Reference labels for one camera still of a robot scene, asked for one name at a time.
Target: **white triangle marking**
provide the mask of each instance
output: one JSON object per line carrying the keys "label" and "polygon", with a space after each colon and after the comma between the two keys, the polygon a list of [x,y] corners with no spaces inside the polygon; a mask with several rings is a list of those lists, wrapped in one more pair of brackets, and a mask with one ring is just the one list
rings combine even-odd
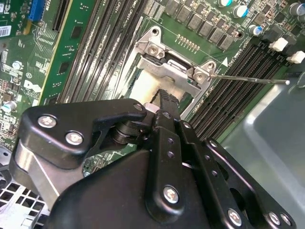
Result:
{"label": "white triangle marking", "polygon": [[228,58],[226,57],[225,60],[221,64],[228,67]]}

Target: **motherboard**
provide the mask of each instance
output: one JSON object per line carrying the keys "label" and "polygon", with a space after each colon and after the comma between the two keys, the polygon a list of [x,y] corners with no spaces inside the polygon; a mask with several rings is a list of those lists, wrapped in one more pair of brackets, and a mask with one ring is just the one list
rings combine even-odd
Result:
{"label": "motherboard", "polygon": [[[9,151],[31,106],[144,104],[159,89],[201,140],[221,142],[272,87],[234,77],[286,79],[305,59],[297,0],[0,0],[0,17],[0,145]],[[84,175],[135,149],[99,152]]]}

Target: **electrolytic capacitor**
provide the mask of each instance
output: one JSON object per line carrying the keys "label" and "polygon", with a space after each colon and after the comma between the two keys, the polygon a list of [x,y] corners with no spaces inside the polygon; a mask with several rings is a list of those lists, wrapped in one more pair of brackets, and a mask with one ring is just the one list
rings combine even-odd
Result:
{"label": "electrolytic capacitor", "polygon": [[249,33],[253,36],[259,36],[263,31],[263,28],[261,26],[256,25],[250,25],[249,26]]}
{"label": "electrolytic capacitor", "polygon": [[219,7],[225,7],[231,5],[233,0],[218,0]]}
{"label": "electrolytic capacitor", "polygon": [[17,108],[17,103],[14,101],[8,101],[6,102],[2,107],[1,110],[6,112],[6,113],[10,113],[14,110],[16,110]]}
{"label": "electrolytic capacitor", "polygon": [[232,15],[235,18],[243,18],[243,17],[247,16],[248,12],[249,12],[249,9],[247,6],[238,5],[233,8]]}
{"label": "electrolytic capacitor", "polygon": [[305,14],[305,3],[293,3],[289,8],[289,14],[294,16],[302,16]]}
{"label": "electrolytic capacitor", "polygon": [[298,20],[299,22],[305,23],[305,14],[302,15],[302,16],[298,16],[298,17],[297,17],[297,20]]}

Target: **blue connector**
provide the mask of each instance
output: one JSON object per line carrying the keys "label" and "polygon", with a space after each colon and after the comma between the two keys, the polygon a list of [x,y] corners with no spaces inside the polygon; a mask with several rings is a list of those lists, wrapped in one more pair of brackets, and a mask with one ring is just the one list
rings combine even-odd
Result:
{"label": "blue connector", "polygon": [[45,6],[45,0],[33,0],[32,8],[30,10],[29,20],[40,21]]}

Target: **barcode label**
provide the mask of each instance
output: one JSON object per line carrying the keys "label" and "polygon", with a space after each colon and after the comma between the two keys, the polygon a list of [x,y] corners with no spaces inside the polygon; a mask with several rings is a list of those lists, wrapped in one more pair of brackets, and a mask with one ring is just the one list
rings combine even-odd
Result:
{"label": "barcode label", "polygon": [[11,26],[0,26],[0,37],[10,36]]}
{"label": "barcode label", "polygon": [[0,3],[0,13],[3,13],[3,11],[4,11],[4,4]]}

